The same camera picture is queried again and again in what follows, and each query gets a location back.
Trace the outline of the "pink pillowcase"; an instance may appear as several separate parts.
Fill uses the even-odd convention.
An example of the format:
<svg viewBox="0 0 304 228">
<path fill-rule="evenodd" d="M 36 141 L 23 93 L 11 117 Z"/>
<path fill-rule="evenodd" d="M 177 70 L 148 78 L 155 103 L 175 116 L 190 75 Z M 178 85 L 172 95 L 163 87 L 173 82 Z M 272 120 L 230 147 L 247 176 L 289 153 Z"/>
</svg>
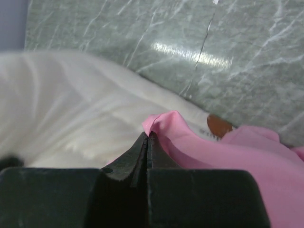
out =
<svg viewBox="0 0 304 228">
<path fill-rule="evenodd" d="M 177 111 L 149 116 L 142 127 L 183 168 L 248 171 L 257 181 L 274 228 L 304 225 L 304 149 L 288 148 L 277 133 L 243 125 L 219 141 L 200 138 Z"/>
</svg>

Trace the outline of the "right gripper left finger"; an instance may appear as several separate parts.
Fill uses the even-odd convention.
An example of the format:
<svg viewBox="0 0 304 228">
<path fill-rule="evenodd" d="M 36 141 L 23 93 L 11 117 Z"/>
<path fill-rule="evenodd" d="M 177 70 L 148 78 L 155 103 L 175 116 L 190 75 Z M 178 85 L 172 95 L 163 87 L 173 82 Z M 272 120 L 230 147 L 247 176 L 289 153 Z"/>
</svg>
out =
<svg viewBox="0 0 304 228">
<path fill-rule="evenodd" d="M 147 227 L 147 146 L 133 146 L 101 169 L 23 168 L 0 172 L 3 228 Z"/>
</svg>

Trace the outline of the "cream pillow with bear print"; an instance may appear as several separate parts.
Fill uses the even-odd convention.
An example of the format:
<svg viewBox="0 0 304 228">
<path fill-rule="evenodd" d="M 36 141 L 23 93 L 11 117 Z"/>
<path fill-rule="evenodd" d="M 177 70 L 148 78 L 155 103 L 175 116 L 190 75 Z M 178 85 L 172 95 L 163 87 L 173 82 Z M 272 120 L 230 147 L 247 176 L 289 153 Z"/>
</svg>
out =
<svg viewBox="0 0 304 228">
<path fill-rule="evenodd" d="M 69 51 L 0 56 L 0 167 L 101 168 L 150 115 L 178 111 L 216 141 L 208 113 L 109 60 Z"/>
</svg>

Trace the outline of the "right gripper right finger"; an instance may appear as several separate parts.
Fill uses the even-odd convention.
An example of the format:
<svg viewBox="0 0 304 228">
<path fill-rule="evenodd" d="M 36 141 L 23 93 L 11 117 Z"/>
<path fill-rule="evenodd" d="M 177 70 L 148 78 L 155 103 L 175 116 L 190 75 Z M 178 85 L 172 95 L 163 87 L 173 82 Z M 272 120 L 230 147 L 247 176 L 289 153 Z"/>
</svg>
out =
<svg viewBox="0 0 304 228">
<path fill-rule="evenodd" d="M 147 149 L 148 224 L 151 228 L 268 228 L 259 187 L 247 171 L 184 169 L 156 133 Z"/>
</svg>

